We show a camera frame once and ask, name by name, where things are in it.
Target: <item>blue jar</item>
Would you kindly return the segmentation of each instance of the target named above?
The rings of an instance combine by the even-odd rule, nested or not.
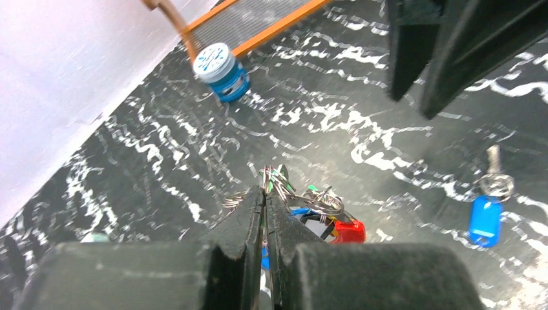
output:
[[[224,43],[203,49],[194,61],[193,70],[220,101],[236,101],[249,89],[248,73]]]

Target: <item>key ring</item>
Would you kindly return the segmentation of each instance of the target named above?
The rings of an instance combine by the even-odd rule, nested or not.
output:
[[[481,191],[488,196],[497,197],[501,202],[510,199],[514,192],[514,178],[506,174],[486,174],[478,182]]]

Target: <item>wooden stick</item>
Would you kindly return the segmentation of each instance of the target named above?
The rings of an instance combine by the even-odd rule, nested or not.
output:
[[[196,51],[195,38],[192,36],[190,29],[187,26],[184,18],[179,14],[177,8],[170,0],[142,0],[150,10],[160,8],[162,12],[167,16],[169,21],[173,24],[177,32],[181,36],[181,39],[185,43],[187,48],[187,54],[190,57],[191,62],[194,62],[198,52]]]

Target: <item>orange frame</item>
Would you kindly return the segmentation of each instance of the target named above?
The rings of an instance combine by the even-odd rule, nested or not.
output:
[[[221,13],[223,10],[230,7],[231,5],[235,4],[237,1],[238,0],[226,0],[187,26],[183,17],[179,14],[179,12],[177,11],[177,9],[174,7],[174,5],[172,4],[170,0],[143,0],[143,2],[151,10],[155,9],[156,7],[159,7],[167,16],[167,18],[171,21],[171,23],[177,29],[177,31],[179,31],[179,34],[181,35],[181,38],[183,39],[183,42],[185,43],[185,46],[187,47],[187,53],[189,54],[191,62],[193,62],[196,59],[196,55],[197,55],[197,48],[195,47],[195,44],[194,44],[196,43],[196,41],[194,40],[192,36],[192,31],[198,28],[199,26],[202,26],[208,20],[210,20],[217,14]],[[259,34],[255,35],[254,37],[247,40],[246,42],[243,42],[240,46],[236,47],[232,52],[234,53],[236,57],[242,57],[246,55],[249,51],[259,47],[260,45],[264,44],[266,41],[273,39],[275,36],[280,34],[285,29],[293,26],[294,24],[299,22],[301,19],[314,13],[315,11],[322,8],[322,6],[327,5],[331,1],[332,0],[308,1],[302,7],[296,9],[295,11],[293,11],[286,17],[274,23],[274,25],[261,31]]]

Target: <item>key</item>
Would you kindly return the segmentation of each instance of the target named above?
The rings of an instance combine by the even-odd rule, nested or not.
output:
[[[487,196],[496,197],[501,202],[508,200],[514,192],[514,178],[502,173],[500,147],[493,145],[487,149],[489,168],[479,179],[479,187]]]

